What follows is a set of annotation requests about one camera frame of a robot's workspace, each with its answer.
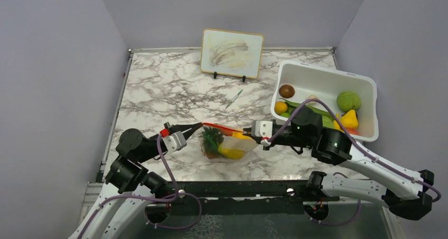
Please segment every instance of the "marble table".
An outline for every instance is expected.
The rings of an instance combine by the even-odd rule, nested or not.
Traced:
[[[242,82],[241,78],[218,75],[213,79],[212,74],[202,73],[199,50],[135,53],[104,175],[118,156],[115,147],[121,133],[128,128],[137,128],[149,137],[159,132],[165,122],[247,127],[252,120],[272,119],[270,103],[278,66],[287,59],[335,69],[330,51],[265,51],[258,78]],[[241,89],[239,98],[226,109]],[[178,181],[307,179],[311,171],[357,175],[354,171],[318,162],[308,150],[297,155],[285,146],[275,146],[270,151],[258,146],[241,160],[209,160],[201,152],[198,136],[196,133],[188,139],[188,145],[181,151],[166,155]],[[161,161],[149,160],[144,166],[169,180]]]

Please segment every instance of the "pen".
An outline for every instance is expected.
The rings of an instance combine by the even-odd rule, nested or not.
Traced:
[[[241,94],[242,89],[237,93],[237,95],[227,104],[226,108],[228,108],[234,101],[238,98],[238,96]]]

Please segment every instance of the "white plastic container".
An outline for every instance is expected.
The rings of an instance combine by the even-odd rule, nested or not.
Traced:
[[[308,65],[292,60],[285,60],[280,64],[277,84],[270,105],[270,112],[278,119],[285,121],[286,117],[279,116],[274,111],[275,103],[281,100],[278,89],[289,84],[294,87],[295,94],[287,100],[302,103],[310,95],[315,95],[341,116],[344,112],[338,109],[336,98],[344,91],[352,91],[359,95],[362,105],[357,110],[360,135],[352,135],[359,141],[372,142],[378,138],[378,119],[376,113],[377,85],[369,77],[356,75],[319,66]],[[314,107],[325,108],[316,104]]]

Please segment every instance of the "table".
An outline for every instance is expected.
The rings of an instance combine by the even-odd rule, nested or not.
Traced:
[[[218,123],[231,127],[247,127],[252,120],[270,120],[270,103],[277,72],[283,60],[295,60],[335,69],[331,51],[264,51],[257,79],[202,73],[200,50],[180,52],[134,53],[127,76],[123,99],[108,152],[106,175],[117,158],[115,147],[121,133],[137,128],[149,137],[159,132],[165,122],[192,124]],[[228,102],[243,90],[227,109]],[[334,167],[311,158],[308,150],[297,155],[289,147],[275,146],[270,151],[255,148],[241,160],[206,158],[199,145],[198,134],[187,146],[166,155],[178,181],[219,180],[294,180],[307,179],[312,171],[342,172],[358,177],[354,171]],[[169,176],[161,161],[149,160],[143,165],[163,178]]]

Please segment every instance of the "gray wall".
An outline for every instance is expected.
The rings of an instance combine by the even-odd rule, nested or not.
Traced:
[[[0,0],[1,238],[66,238],[127,50],[101,0]]]
[[[368,146],[405,167],[429,169],[445,193],[406,238],[446,238],[448,1],[365,0],[336,50],[342,70],[378,84],[379,139]]]
[[[130,48],[200,47],[205,28],[268,47],[337,46],[363,0],[103,0]]]

